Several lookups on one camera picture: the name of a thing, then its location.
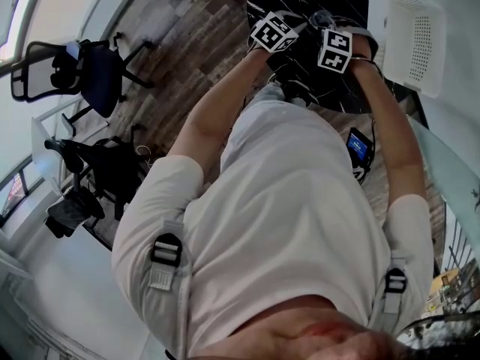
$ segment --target hand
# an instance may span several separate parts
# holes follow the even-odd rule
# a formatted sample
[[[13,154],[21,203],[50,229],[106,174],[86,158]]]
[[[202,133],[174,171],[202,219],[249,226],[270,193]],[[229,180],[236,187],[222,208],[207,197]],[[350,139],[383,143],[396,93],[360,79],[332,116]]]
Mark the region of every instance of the hand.
[[[273,53],[270,53],[262,46],[256,46],[248,53],[248,55],[267,61]]]
[[[338,31],[351,32],[349,30],[351,27],[339,27]],[[361,34],[353,34],[353,54],[365,56],[368,59],[372,59],[372,50],[370,48],[370,43],[368,39]]]

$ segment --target phone screen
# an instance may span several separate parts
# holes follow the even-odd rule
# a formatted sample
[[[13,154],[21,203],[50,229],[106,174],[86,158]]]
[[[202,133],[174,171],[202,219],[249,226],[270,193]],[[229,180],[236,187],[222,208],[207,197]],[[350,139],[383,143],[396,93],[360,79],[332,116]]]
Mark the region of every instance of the phone screen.
[[[357,136],[354,134],[350,135],[348,139],[348,147],[353,149],[355,153],[358,155],[358,158],[363,161],[365,154],[367,153],[367,145],[363,143]]]

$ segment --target shoulder strap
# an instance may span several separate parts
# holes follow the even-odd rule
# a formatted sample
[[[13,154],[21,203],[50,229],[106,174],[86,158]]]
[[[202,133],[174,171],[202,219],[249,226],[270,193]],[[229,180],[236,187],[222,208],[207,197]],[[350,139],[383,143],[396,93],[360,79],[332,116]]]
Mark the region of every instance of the shoulder strap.
[[[390,267],[376,291],[369,328],[395,333],[401,314],[402,299],[408,285],[405,275],[406,263],[405,256],[400,251],[391,252]]]
[[[168,352],[170,360],[184,360],[187,352],[188,295],[191,281],[191,255],[182,243],[184,225],[165,220],[149,258],[148,286],[157,294],[161,319],[148,325]]]

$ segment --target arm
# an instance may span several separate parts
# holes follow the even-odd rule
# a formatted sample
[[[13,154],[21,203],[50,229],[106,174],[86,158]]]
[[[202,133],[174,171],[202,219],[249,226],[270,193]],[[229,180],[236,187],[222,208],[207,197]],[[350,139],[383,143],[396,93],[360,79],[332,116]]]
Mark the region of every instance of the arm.
[[[168,155],[194,159],[206,174],[270,53],[254,49],[192,109]]]
[[[354,36],[354,53],[370,57],[365,37]],[[376,120],[390,187],[388,204],[407,194],[426,198],[422,154],[407,116],[374,65],[353,61],[349,67],[360,83]]]

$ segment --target window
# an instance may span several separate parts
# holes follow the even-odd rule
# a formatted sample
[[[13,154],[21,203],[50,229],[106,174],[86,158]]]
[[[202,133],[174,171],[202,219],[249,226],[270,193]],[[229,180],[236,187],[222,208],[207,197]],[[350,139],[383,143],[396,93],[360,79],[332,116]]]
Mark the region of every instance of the window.
[[[33,164],[32,156],[28,156],[0,182],[0,227],[43,181]]]
[[[0,65],[2,62],[6,62],[14,57],[20,27],[29,1],[30,0],[18,0],[16,3],[15,12],[13,13],[13,18],[10,24],[10,31],[8,32],[7,43],[0,47]]]

